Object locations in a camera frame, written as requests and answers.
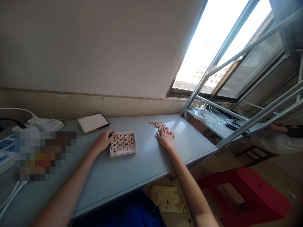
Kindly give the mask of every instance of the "gray desk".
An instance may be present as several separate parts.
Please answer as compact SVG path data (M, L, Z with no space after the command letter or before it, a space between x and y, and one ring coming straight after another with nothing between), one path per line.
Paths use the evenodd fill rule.
M134 131L138 151L136 154L110 157L107 148L95 161L82 191L73 217L89 212L144 184L172 171L172 164L164 148L155 137L157 128L150 120L163 121L175 132L174 144L185 164L192 163L214 152L217 148L194 129L180 115L109 118L110 126L85 136L77 121L65 121L62 131L76 131L76 146L61 161L50 181L29 182L8 207L0 226L29 226L60 185L79 164L100 132L109 128ZM14 187L14 168L0 176L0 203Z
M192 111L191 109L188 110L188 113L189 113L191 116L193 116L193 111ZM226 120L226 119L228 119L227 116L223 115L222 113L220 113L220 112L217 111L217 110L213 110L213 113L214 113L214 115L215 115L216 117L215 117L214 115L212 115L211 113L209 113L208 116L209 116L214 122L217 122L217 121L219 121L219 120ZM217 134L219 137L221 137L222 139L224 139L224 138L230 136L230 135L234 132L233 130L231 130L231 129L229 129L228 127L226 127L225 124L212 124L212 123L210 123L210 122L208 122L208 121L206 121L206 122L200 121L200 122L201 122L203 125L205 125L208 129L210 129L212 132L214 132L214 133ZM239 125L243 125L243 124L244 124L244 122L243 122L243 121L240 121L240 120L237 120L236 123L239 124ZM254 132L257 128L259 128L260 125L261 125L260 123L254 125L254 126L250 129L250 131L251 131L251 132ZM240 135L240 136L238 136L237 138L235 138L233 141L238 140L238 139L240 139L240 138L242 138L242 137L243 137L243 135Z

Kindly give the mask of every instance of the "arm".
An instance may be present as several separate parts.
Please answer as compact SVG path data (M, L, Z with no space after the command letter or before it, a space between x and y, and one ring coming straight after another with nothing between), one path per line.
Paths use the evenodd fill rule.
M195 226L219 227L201 189L179 156L173 144L173 137L169 134L169 128L162 127L161 135L158 133L156 135L171 158Z
M68 225L95 159L109 145L114 135L110 129L98 136L93 148L36 217L33 227Z
M270 127L271 129L273 129L275 131L279 131L279 132L283 132L283 133L289 134L289 131L288 131L288 129L286 127L277 126L274 123L270 123L268 125L268 127Z

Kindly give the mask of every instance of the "red plastic stool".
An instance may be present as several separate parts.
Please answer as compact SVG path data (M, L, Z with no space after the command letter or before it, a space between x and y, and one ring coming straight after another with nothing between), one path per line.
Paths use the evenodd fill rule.
M197 181L199 187L208 188L225 213L225 227L249 227L285 218L291 209L288 200L255 171L244 166L224 172L212 173ZM236 211L215 188L230 183L245 200Z

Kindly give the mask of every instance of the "white box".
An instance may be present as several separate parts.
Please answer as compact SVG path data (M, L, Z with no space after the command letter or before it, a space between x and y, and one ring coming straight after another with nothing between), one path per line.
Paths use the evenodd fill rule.
M129 131L129 132L115 132L115 135L119 135L119 134L130 134L130 133L133 133L133 138L134 138L134 142L135 142L135 146L134 147L127 147L127 148L122 148L122 149L119 149L117 148L117 153L115 154L112 154L112 148L111 148L111 145L112 145L112 142L110 143L110 156L111 157L116 157L116 156L121 156L121 155L127 155L127 154L134 154L134 153L137 153L137 141L136 141L136 138L135 138L135 133L132 132L132 131Z

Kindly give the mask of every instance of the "white wall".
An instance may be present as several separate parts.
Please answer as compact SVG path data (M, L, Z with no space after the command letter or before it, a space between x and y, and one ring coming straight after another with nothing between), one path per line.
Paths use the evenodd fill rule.
M0 86L164 98L204 0L0 2Z

